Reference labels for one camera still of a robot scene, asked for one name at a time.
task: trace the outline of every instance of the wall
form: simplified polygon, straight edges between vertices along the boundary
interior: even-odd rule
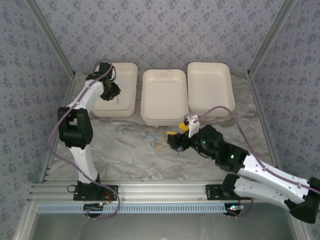
[[[1,0],[0,22],[0,239],[9,240],[70,79],[23,0]]]
[[[246,70],[282,0],[37,0],[72,68],[102,58],[186,70],[222,62]]]
[[[304,178],[320,178],[319,63],[320,2],[298,1],[254,79],[283,169]]]

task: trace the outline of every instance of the table surface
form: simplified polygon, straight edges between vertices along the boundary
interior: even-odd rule
[[[86,75],[76,73],[73,100],[81,91]],[[248,80],[231,75],[235,99],[234,114],[259,157],[273,164],[261,127]],[[167,131],[181,132],[177,126],[152,127],[141,115],[142,74],[138,74],[135,112],[130,117],[96,117],[90,113],[93,127],[91,142],[94,165],[102,180],[223,180],[227,173],[193,149],[177,153],[165,141]],[[205,117],[200,127],[211,124],[226,142],[247,149],[248,146],[230,116]],[[57,154],[72,160],[69,149],[58,143]],[[54,158],[46,180],[77,180],[73,166]]]

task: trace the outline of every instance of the marble surface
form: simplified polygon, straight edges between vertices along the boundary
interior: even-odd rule
[[[85,82],[86,75],[75,75],[73,100]],[[170,149],[164,136],[167,131],[180,131],[177,126],[152,127],[143,123],[140,115],[142,73],[138,74],[135,112],[130,117],[106,118],[90,114],[93,127],[91,151],[94,165],[102,180],[223,180],[226,172],[210,159],[199,156],[193,149],[177,154]],[[268,151],[258,112],[247,79],[231,76],[235,98],[234,113],[260,158],[269,164]],[[224,139],[248,150],[231,117],[206,117],[200,126],[213,125]],[[67,159],[73,157],[61,142],[56,152]],[[76,180],[77,171],[54,158],[47,180]]]

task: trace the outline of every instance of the white tray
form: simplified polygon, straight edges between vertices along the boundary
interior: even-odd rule
[[[97,117],[129,117],[135,112],[138,67],[134,63],[113,63],[116,70],[114,82],[121,92],[113,100],[101,97],[95,102],[92,113]]]
[[[187,67],[188,104],[191,113],[203,115],[216,106],[224,106],[231,111],[236,103],[232,90],[230,71],[223,63],[192,62]],[[226,117],[229,113],[217,109],[210,117]]]
[[[141,117],[149,126],[177,126],[189,112],[186,74],[152,69],[143,74]]]

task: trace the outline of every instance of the patterned wallpaper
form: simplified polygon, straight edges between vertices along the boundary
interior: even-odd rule
[[[284,170],[320,178],[320,2],[298,2],[254,79]]]
[[[69,77],[23,0],[1,0],[0,22],[0,239],[9,240]]]
[[[72,68],[107,58],[186,70],[249,68],[283,0],[37,0]]]

